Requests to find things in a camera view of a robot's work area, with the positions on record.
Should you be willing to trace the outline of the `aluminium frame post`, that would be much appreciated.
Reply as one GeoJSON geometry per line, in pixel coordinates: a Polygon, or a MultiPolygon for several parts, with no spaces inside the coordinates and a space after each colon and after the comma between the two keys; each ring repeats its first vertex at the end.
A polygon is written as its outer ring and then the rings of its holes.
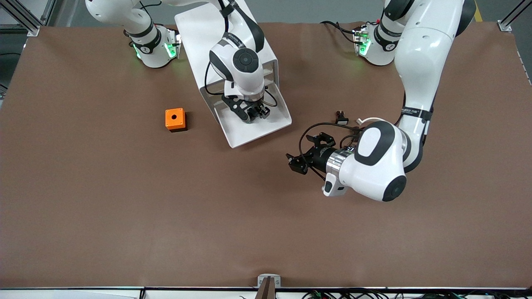
{"type": "Polygon", "coordinates": [[[532,0],[521,0],[502,20],[497,21],[498,28],[501,32],[511,32],[511,23],[521,15],[528,7],[532,5],[532,0]]]}
{"type": "Polygon", "coordinates": [[[58,0],[0,0],[0,32],[27,32],[38,36],[49,25],[58,0]]]}

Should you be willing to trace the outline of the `white table edge rail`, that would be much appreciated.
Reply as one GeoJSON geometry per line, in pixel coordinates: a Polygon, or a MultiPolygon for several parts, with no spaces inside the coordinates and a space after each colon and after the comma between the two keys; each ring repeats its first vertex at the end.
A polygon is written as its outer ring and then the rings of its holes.
{"type": "Polygon", "coordinates": [[[0,288],[0,299],[532,299],[525,288],[467,287],[35,287],[0,288]]]}

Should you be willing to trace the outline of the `brown table cover sheet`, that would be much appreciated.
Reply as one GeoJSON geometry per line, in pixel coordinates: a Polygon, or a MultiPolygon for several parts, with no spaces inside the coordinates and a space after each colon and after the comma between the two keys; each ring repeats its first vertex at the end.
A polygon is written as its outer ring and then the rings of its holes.
{"type": "Polygon", "coordinates": [[[393,66],[329,26],[262,23],[292,124],[231,148],[185,55],[150,69],[122,30],[45,27],[0,109],[0,287],[532,286],[532,86],[474,23],[445,64],[420,165],[389,203],[300,175],[307,127],[399,117],[393,66]],[[187,131],[165,110],[183,108],[187,131]]]}

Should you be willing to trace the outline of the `orange box with hole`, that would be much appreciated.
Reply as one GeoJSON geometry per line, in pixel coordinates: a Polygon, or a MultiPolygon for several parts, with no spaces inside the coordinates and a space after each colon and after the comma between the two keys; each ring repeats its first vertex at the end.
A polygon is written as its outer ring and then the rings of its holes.
{"type": "Polygon", "coordinates": [[[187,131],[187,114],[183,108],[165,110],[165,127],[170,132],[187,131]]]}

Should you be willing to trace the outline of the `white plastic drawer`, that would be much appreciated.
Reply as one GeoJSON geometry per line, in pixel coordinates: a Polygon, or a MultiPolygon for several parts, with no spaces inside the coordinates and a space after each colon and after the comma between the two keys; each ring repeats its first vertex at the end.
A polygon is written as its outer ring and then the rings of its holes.
{"type": "Polygon", "coordinates": [[[250,123],[244,123],[222,100],[211,100],[214,117],[231,148],[242,146],[291,125],[291,115],[278,85],[271,80],[266,82],[268,91],[278,103],[277,107],[270,108],[271,113],[266,119],[256,118],[250,123]]]}

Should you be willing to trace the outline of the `grey metal table bracket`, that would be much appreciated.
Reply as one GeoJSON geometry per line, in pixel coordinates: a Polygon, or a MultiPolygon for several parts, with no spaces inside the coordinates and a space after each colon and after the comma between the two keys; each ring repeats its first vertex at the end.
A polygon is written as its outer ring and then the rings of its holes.
{"type": "Polygon", "coordinates": [[[281,289],[281,276],[261,274],[258,276],[257,292],[254,299],[277,299],[279,289],[281,289]]]}

